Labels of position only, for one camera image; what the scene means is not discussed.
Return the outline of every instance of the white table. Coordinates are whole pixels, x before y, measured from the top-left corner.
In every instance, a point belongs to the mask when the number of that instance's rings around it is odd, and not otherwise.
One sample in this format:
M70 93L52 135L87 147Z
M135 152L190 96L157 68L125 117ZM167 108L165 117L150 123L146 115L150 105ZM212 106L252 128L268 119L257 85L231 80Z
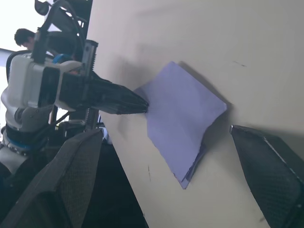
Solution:
M232 104L209 130L208 154L186 190L147 137L144 115L102 114L151 228L269 227L228 130L260 127L298 150L303 9L302 0L94 1L88 38L99 42L99 76L135 89L183 61Z

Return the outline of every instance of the window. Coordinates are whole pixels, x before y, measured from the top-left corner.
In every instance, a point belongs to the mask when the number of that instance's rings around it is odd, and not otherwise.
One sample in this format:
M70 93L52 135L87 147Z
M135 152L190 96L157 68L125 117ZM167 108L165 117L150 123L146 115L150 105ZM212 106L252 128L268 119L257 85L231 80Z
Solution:
M44 17L35 11L34 0L6 0L0 3L1 36L0 48L18 51L24 47L16 45L14 35L19 28L37 31Z

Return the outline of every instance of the cloth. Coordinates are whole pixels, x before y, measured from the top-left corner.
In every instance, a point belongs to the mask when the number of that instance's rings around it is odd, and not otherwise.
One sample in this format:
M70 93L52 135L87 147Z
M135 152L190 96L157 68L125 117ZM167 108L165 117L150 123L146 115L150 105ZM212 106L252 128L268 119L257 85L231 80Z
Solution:
M206 151L203 135L227 105L174 62L135 92L150 104L149 138L187 188Z

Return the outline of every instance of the person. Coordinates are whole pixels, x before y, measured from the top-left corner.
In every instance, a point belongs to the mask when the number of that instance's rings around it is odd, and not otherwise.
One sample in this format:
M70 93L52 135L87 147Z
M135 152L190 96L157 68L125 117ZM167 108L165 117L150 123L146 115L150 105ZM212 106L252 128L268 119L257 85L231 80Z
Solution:
M15 42L18 46L23 46L28 50L33 50L35 45L35 33L26 29L19 28L15 34ZM75 35L54 31L48 34L47 51L53 56L58 54L70 55L74 60L81 59L81 47Z

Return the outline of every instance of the dark floor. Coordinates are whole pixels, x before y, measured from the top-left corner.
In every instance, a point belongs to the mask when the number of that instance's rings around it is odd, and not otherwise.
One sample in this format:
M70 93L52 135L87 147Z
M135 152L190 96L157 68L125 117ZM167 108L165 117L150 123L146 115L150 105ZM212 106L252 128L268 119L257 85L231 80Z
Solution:
M142 210L112 145L103 144L82 228L147 228Z

